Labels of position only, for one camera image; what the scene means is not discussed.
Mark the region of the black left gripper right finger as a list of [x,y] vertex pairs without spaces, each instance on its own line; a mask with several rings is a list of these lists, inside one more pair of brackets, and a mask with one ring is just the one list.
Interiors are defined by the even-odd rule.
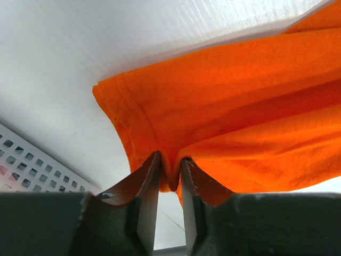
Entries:
[[233,194],[191,158],[181,161],[187,255],[222,255],[226,223],[221,207]]

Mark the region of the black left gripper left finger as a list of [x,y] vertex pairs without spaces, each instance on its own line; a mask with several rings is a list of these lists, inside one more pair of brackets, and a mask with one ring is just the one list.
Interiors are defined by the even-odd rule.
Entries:
[[104,238],[115,255],[153,255],[161,154],[154,151],[122,181],[96,195],[104,206]]

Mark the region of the orange t-shirt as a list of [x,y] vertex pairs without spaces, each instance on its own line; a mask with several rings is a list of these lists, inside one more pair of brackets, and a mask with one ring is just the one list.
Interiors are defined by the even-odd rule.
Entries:
[[160,151],[161,191],[189,157],[238,193],[340,176],[340,1],[284,33],[121,73],[93,88],[136,170]]

